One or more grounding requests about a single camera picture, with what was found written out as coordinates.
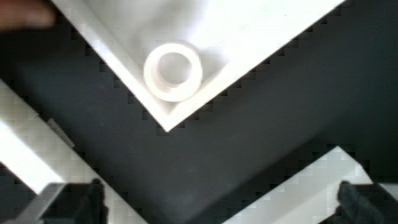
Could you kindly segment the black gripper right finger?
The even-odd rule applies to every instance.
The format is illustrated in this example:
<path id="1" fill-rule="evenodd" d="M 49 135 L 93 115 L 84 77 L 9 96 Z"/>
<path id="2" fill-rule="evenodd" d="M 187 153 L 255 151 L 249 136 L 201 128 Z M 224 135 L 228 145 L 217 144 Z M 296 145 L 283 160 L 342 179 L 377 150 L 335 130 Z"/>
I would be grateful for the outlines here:
<path id="1" fill-rule="evenodd" d="M 324 224 L 398 224 L 398 200 L 379 184 L 342 182 L 338 208 Z"/>

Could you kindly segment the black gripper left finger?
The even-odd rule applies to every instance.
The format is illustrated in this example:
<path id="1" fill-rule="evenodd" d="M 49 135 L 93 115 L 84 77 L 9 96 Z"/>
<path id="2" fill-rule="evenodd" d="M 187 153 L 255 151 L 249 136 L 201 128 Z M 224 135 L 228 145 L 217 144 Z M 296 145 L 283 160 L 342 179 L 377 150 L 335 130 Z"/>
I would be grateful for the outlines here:
<path id="1" fill-rule="evenodd" d="M 17 224 L 107 224 L 105 186 L 54 183 L 47 186 L 17 218 Z"/>

